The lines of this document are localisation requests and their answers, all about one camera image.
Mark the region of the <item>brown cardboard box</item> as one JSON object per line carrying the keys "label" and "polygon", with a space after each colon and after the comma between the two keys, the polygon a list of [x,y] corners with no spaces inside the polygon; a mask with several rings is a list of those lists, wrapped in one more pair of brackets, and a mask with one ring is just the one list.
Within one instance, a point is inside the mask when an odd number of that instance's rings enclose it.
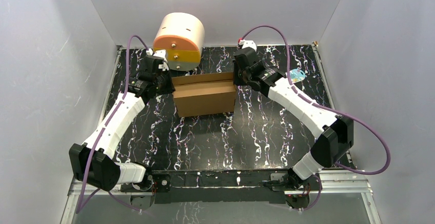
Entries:
{"label": "brown cardboard box", "polygon": [[233,112],[236,88],[233,73],[208,73],[173,77],[173,101],[179,117]]}

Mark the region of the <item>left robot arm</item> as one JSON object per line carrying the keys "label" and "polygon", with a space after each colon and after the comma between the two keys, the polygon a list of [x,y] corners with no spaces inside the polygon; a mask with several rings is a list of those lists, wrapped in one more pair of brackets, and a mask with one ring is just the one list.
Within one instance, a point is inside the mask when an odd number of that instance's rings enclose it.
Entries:
{"label": "left robot arm", "polygon": [[136,116],[159,95],[171,94],[166,50],[146,55],[136,74],[129,77],[128,90],[120,93],[115,104],[97,129],[82,143],[69,150],[73,177],[104,191],[116,185],[133,183],[140,191],[153,185],[150,168],[140,162],[114,162],[115,151]]}

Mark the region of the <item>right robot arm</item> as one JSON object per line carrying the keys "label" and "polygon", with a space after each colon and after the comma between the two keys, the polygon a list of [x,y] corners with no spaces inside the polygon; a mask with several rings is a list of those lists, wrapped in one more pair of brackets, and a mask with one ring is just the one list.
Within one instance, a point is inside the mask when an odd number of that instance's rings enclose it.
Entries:
{"label": "right robot arm", "polygon": [[279,184],[295,190],[304,189],[311,176],[332,167],[353,146],[354,122],[351,118],[316,107],[315,100],[300,91],[284,72],[276,67],[266,67],[253,48],[237,50],[233,64],[236,85],[250,86],[280,104],[315,138],[310,151],[278,180]]}

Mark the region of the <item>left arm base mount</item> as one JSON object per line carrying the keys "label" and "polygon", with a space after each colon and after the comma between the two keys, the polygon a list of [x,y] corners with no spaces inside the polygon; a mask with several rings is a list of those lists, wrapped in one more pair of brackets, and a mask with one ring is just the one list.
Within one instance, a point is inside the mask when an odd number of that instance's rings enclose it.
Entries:
{"label": "left arm base mount", "polygon": [[169,197],[171,176],[169,174],[145,174],[140,183],[121,185],[121,192],[130,195],[130,204],[138,209],[149,209],[154,203],[165,203]]}

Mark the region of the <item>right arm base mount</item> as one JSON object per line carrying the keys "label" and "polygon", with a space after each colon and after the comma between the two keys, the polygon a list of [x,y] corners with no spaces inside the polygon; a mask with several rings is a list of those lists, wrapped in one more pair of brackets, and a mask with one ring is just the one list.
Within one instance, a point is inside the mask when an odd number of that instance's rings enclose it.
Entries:
{"label": "right arm base mount", "polygon": [[[291,210],[303,212],[314,207],[320,199],[323,189],[319,173],[314,173],[307,179],[300,179],[292,169],[287,173],[272,173],[270,179],[263,181],[263,186],[272,191],[299,191],[302,193],[285,194],[286,204]],[[317,189],[318,193],[313,201],[310,200],[310,192]]]}

